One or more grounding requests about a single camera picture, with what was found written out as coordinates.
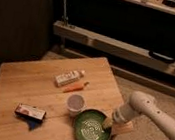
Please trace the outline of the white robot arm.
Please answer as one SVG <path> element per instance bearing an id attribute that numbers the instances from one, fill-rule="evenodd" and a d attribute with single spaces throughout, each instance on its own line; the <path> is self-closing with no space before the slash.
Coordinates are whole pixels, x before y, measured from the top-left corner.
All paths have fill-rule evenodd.
<path id="1" fill-rule="evenodd" d="M 112 115 L 102 122 L 107 129 L 114 123 L 125 124 L 133 118 L 145 115 L 165 134 L 169 140 L 175 140 L 175 119 L 160 110 L 155 104 L 156 99 L 148 93 L 134 91 L 123 105 L 113 110 Z"/>

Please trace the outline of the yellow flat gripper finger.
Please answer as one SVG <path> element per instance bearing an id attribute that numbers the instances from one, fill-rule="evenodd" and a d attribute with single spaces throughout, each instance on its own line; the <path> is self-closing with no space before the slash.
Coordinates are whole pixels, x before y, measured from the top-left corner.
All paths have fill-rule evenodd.
<path id="1" fill-rule="evenodd" d="M 113 120 L 112 118 L 105 118 L 102 122 L 102 128 L 107 130 L 108 128 L 111 128 L 113 126 Z"/>

